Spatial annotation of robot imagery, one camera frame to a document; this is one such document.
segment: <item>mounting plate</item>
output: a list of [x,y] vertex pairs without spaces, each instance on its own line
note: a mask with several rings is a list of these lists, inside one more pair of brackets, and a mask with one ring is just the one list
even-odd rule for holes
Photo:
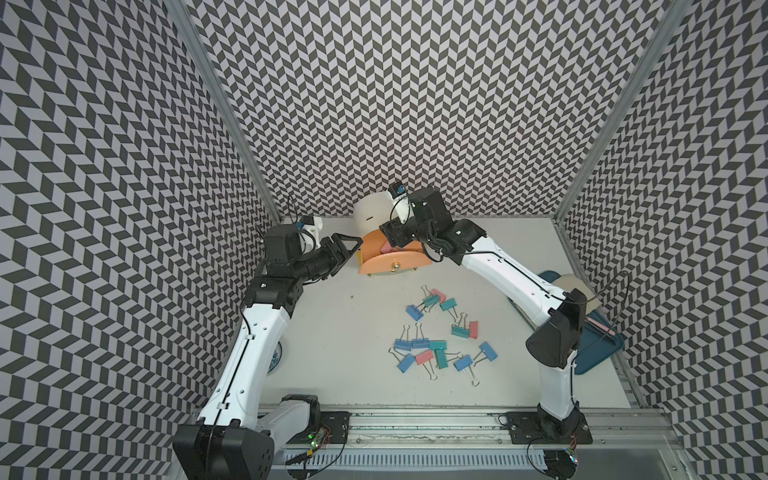
[[[538,424],[538,414],[535,410],[530,412],[506,412],[507,430],[512,443],[515,445],[527,445],[533,439],[546,438]],[[579,412],[578,426],[575,430],[576,441],[579,445],[590,445],[592,443],[592,434],[587,425],[587,419],[584,414]],[[568,445],[571,443],[571,437],[560,438],[556,443]]]
[[[346,443],[346,436],[349,433],[349,412],[321,412],[319,425],[326,425],[331,429],[328,443],[339,445]],[[288,441],[288,445],[297,443],[308,443],[306,435],[300,433]]]

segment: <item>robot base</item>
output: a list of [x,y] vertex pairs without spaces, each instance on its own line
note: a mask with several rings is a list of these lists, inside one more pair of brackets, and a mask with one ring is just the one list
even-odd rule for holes
[[590,445],[592,434],[584,414],[578,409],[573,409],[571,414],[568,419],[558,421],[539,407],[530,412],[506,412],[504,416],[513,444],[527,445],[534,439],[546,439],[553,444],[568,445],[573,439],[571,435],[575,434],[579,445]]

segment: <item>black cable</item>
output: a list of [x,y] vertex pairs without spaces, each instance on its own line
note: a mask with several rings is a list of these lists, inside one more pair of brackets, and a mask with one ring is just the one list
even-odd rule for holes
[[326,468],[328,468],[328,467],[330,467],[331,465],[333,465],[334,463],[336,463],[336,460],[338,460],[338,459],[339,459],[339,457],[341,457],[341,454],[343,454],[343,453],[344,453],[344,447],[346,447],[346,442],[344,442],[344,443],[343,443],[343,445],[341,445],[341,451],[340,451],[340,452],[339,452],[339,454],[336,456],[336,458],[334,458],[334,459],[333,459],[333,461],[332,461],[332,462],[330,462],[328,465],[326,465],[326,466],[322,467],[320,470],[318,470],[317,472],[315,472],[315,473],[313,473],[312,475],[310,475],[310,477],[313,477],[313,476],[317,475],[318,473],[322,472],[322,471],[323,471],[323,470],[325,470]]
[[440,262],[442,262],[442,260],[443,260],[443,256],[441,255],[441,256],[440,256],[440,258],[439,258],[438,260],[436,260],[436,259],[432,258],[432,255],[430,255],[430,254],[429,254],[429,250],[427,250],[427,246],[424,244],[424,242],[422,242],[422,250],[424,250],[424,254],[425,254],[425,255],[427,256],[427,258],[429,258],[431,261],[433,261],[433,262],[435,262],[435,263],[440,263]]
[[299,233],[303,233],[304,235],[308,235],[312,239],[312,250],[310,252],[313,252],[314,250],[317,250],[317,240],[315,240],[315,236],[312,235],[310,232],[304,230],[303,228],[299,228]]
[[[397,208],[397,206],[400,205],[400,202],[402,202],[403,199],[407,199],[407,198],[408,198],[408,195],[403,195],[402,197],[400,197],[400,200],[397,200],[395,202],[395,204],[392,205],[392,209],[389,212],[389,221],[390,222],[392,221],[392,214],[395,213],[395,209]],[[411,214],[411,203],[408,202],[408,215],[410,215],[410,214]]]
[[[243,323],[245,324],[245,327],[248,329],[248,335],[251,335],[250,332],[250,324],[248,323],[248,320],[243,317]],[[232,388],[232,382],[235,380],[235,375],[237,374],[237,369],[240,368],[240,362],[243,361],[243,356],[245,355],[245,350],[248,347],[249,340],[246,339],[245,341],[245,348],[243,348],[243,353],[240,354],[240,359],[237,360],[237,365],[235,365],[235,371],[232,373],[232,378],[230,379],[230,385],[227,387],[227,390],[224,392],[224,400],[227,400],[227,397],[230,395],[230,389]],[[210,467],[210,463],[208,462],[208,459],[210,458],[210,444],[214,440],[214,429],[216,428],[216,424],[219,422],[219,416],[223,410],[219,410],[219,412],[216,414],[216,418],[214,419],[214,424],[210,426],[210,436],[208,437],[208,446],[205,449],[205,465],[203,466],[204,469],[204,477],[207,480],[208,479],[208,468]]]
[[548,439],[545,439],[544,437],[539,437],[539,438],[537,438],[537,439],[531,439],[531,441],[530,441],[530,442],[528,442],[528,446],[527,446],[527,447],[525,447],[525,458],[527,458],[527,459],[528,459],[528,463],[530,463],[530,464],[531,464],[531,467],[533,467],[533,468],[536,470],[536,472],[539,472],[539,473],[541,473],[542,475],[547,475],[547,474],[546,474],[546,473],[544,473],[542,470],[539,470],[539,469],[538,469],[538,467],[537,467],[536,465],[534,465],[533,461],[531,460],[531,455],[530,455],[530,453],[529,453],[529,452],[531,451],[531,445],[533,445],[533,442],[535,442],[535,441],[537,441],[537,440],[544,440],[544,441],[546,441],[546,442],[549,442],[549,440],[548,440]]
[[296,221],[294,224],[299,223],[299,209],[296,207],[296,198],[293,198],[293,212],[296,215]]
[[[533,461],[531,460],[531,455],[529,454],[529,452],[530,452],[530,450],[531,450],[531,445],[533,445],[533,442],[536,442],[537,440],[544,440],[545,442],[547,442],[547,443],[549,443],[549,444],[553,444],[553,443],[554,443],[554,442],[553,442],[553,441],[551,441],[550,439],[545,439],[544,437],[539,437],[539,438],[537,438],[537,439],[531,439],[531,441],[530,441],[530,442],[528,442],[528,446],[527,446],[527,447],[525,447],[525,458],[527,458],[527,459],[528,459],[528,463],[530,463],[530,464],[531,464],[531,467],[533,467],[533,468],[536,470],[536,472],[539,472],[539,473],[541,473],[542,475],[546,475],[546,476],[548,476],[548,477],[549,477],[549,475],[547,475],[546,473],[544,473],[542,470],[539,470],[539,469],[538,469],[538,467],[537,467],[536,465],[534,465]],[[554,470],[554,472],[555,472],[555,473],[556,473],[556,474],[557,474],[557,475],[558,475],[560,478],[568,478],[568,477],[566,477],[565,475],[563,475],[563,474],[562,474],[562,472],[560,472],[560,470],[558,470],[557,468],[555,468],[555,466],[554,466],[554,465],[547,465],[547,468],[551,468],[552,470]]]

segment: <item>black and white chevron pattern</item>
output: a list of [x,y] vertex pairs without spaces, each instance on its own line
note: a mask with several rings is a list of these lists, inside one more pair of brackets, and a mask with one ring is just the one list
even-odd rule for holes
[[713,480],[768,478],[767,17],[694,3],[567,221]]
[[0,2],[0,478],[159,478],[265,213],[160,0]]
[[393,179],[455,214],[549,214],[664,0],[187,0],[278,205]]

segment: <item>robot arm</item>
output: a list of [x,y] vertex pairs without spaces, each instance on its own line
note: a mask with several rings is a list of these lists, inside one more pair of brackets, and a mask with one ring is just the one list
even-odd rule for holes
[[413,240],[457,265],[475,271],[514,301],[538,327],[525,345],[539,361],[542,431],[557,441],[570,435],[579,411],[571,391],[574,358],[586,317],[587,298],[544,281],[502,250],[471,220],[454,221],[440,193],[422,188],[407,194],[401,183],[388,192],[398,218],[380,228],[394,247]]
[[[230,358],[197,421],[179,425],[174,436],[174,451],[189,480],[266,478],[275,450],[295,435],[319,430],[316,396],[287,396],[257,417],[272,356],[305,282],[336,275],[362,245],[361,238],[338,233],[318,245],[321,224],[315,220],[304,232],[287,224],[264,236],[266,273],[254,280],[251,306],[243,311]],[[307,238],[314,248],[303,253]],[[355,242],[354,247],[348,249],[345,241]]]

